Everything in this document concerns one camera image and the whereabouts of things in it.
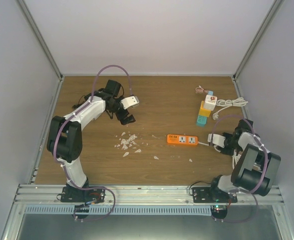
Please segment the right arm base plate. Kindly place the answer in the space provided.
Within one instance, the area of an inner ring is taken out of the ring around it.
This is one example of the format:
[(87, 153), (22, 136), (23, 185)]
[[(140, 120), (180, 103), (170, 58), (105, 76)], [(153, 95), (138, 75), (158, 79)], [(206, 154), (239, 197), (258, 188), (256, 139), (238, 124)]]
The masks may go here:
[(228, 204), (238, 202), (236, 196), (208, 185), (191, 186), (188, 191), (191, 194), (194, 203)]

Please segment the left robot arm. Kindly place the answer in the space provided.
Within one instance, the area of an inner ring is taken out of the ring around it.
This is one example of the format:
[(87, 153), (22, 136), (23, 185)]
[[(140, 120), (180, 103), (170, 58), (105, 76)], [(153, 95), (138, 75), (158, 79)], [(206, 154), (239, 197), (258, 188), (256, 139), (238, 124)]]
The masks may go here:
[(109, 118), (116, 116), (122, 125), (135, 122), (128, 109), (139, 104), (138, 98), (119, 95), (123, 86), (114, 80), (108, 80), (106, 86), (84, 97), (71, 113), (55, 116), (51, 120), (47, 150), (60, 164), (67, 178), (67, 185), (74, 187), (72, 196), (79, 202), (89, 198), (88, 178), (80, 162), (83, 149), (82, 131), (93, 120), (106, 112)]

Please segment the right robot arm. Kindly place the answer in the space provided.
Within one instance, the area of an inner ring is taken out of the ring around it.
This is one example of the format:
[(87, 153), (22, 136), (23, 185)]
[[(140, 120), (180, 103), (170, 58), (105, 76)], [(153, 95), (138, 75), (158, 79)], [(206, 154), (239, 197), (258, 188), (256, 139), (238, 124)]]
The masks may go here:
[(210, 133), (207, 139), (223, 155), (233, 157), (230, 175), (215, 177), (208, 190), (215, 203), (228, 200), (237, 189), (266, 196), (275, 180), (281, 157), (269, 151), (253, 130), (253, 121), (241, 119), (233, 133)]

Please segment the orange power strip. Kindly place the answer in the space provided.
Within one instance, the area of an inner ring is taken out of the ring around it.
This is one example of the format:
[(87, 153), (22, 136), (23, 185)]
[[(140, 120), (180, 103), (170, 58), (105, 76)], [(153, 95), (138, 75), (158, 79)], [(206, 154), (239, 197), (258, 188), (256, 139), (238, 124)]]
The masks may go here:
[(198, 137), (192, 135), (168, 134), (166, 141), (171, 145), (197, 146)]

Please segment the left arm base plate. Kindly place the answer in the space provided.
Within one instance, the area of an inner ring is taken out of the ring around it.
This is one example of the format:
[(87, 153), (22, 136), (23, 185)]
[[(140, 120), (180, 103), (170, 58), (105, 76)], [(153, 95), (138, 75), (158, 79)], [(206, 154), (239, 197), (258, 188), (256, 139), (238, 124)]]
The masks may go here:
[(57, 195), (57, 200), (63, 203), (98, 204), (104, 202), (104, 197), (104, 189), (80, 190), (66, 185), (62, 193)]

